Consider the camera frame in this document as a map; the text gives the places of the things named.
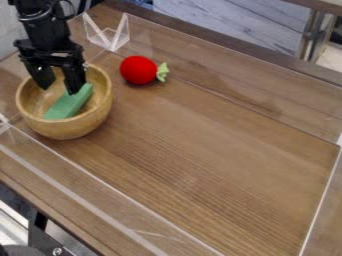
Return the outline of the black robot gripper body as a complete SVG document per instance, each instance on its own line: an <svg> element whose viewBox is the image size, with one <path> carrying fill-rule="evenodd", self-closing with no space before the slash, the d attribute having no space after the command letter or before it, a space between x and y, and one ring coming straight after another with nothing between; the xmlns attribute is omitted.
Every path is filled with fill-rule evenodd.
<svg viewBox="0 0 342 256"><path fill-rule="evenodd" d="M83 67L83 47L71 39L68 20L72 17L74 14L63 11L18 12L27 38L16 39L14 45L28 69Z"/></svg>

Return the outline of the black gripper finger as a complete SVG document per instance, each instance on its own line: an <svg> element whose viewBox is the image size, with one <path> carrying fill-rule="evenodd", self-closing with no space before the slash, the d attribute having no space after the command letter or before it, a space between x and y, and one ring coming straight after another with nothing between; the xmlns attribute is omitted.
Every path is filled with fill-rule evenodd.
<svg viewBox="0 0 342 256"><path fill-rule="evenodd" d="M26 68L39 87L47 90L56 80L52 68L31 63L26 63Z"/></svg>
<svg viewBox="0 0 342 256"><path fill-rule="evenodd" d="M82 65L66 64L62 67L64 74L64 84L70 95L79 92L86 84L86 71Z"/></svg>

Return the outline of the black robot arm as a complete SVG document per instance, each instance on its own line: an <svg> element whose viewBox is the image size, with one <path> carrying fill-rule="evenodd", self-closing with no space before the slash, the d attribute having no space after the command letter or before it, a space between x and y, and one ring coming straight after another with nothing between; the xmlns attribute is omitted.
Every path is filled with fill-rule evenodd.
<svg viewBox="0 0 342 256"><path fill-rule="evenodd" d="M60 2L70 0L8 0L16 8L18 20L27 38L16 39L20 60L40 88L48 89L56 80L52 68L62 69L67 92L74 95L86 84L83 47L71 40L66 15Z"/></svg>

